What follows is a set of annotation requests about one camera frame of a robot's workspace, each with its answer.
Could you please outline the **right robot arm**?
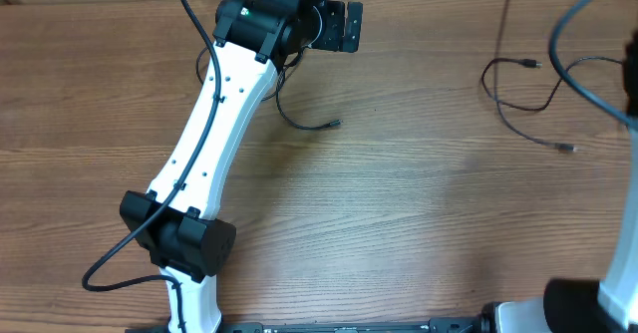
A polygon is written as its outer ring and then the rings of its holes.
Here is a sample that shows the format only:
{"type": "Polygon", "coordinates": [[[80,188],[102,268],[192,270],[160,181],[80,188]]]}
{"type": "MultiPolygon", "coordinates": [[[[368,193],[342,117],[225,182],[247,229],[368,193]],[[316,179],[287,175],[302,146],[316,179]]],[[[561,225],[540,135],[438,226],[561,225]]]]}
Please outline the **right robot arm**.
{"type": "Polygon", "coordinates": [[[628,129],[631,168],[620,233],[600,280],[553,278],[540,298],[493,303],[467,332],[635,332],[637,330],[637,128],[628,129]]]}

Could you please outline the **black usb cable long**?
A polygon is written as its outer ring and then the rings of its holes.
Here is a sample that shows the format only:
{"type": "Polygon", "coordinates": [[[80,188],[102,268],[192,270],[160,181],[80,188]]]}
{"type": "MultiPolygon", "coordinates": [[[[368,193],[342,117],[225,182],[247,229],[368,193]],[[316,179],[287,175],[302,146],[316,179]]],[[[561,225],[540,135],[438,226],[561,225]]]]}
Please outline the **black usb cable long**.
{"type": "Polygon", "coordinates": [[[494,102],[496,113],[499,116],[501,122],[505,125],[507,129],[509,129],[514,134],[524,138],[525,140],[532,142],[534,144],[564,153],[564,154],[572,154],[578,151],[578,148],[574,144],[549,141],[545,139],[541,139],[535,137],[533,135],[527,134],[524,131],[518,129],[506,116],[504,109],[512,109],[524,113],[529,114],[537,114],[545,111],[550,104],[552,103],[555,94],[558,89],[563,84],[563,79],[560,78],[557,80],[556,84],[553,86],[552,90],[548,94],[545,101],[538,106],[524,106],[518,105],[513,102],[509,102],[505,100],[498,92],[498,65],[499,64],[512,64],[517,65],[521,68],[525,69],[540,69],[542,67],[542,63],[538,60],[530,59],[530,58],[511,58],[504,57],[501,55],[502,43],[504,32],[506,28],[507,16],[509,13],[511,0],[504,0],[502,9],[499,15],[499,21],[496,31],[496,37],[494,42],[494,51],[492,58],[490,61],[484,66],[480,77],[479,82],[484,90],[485,94],[494,102]]]}

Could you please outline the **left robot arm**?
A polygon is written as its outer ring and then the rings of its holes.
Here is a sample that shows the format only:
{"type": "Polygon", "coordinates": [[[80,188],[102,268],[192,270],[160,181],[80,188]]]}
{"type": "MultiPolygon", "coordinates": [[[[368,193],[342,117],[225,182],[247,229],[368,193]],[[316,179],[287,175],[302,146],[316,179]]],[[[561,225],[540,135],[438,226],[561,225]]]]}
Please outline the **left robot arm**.
{"type": "Polygon", "coordinates": [[[363,6],[332,0],[223,0],[195,106],[145,192],[127,192],[120,216],[159,267],[170,317],[163,332],[217,332],[216,275],[235,227],[218,219],[226,176],[266,94],[305,49],[354,53],[363,6]]]}

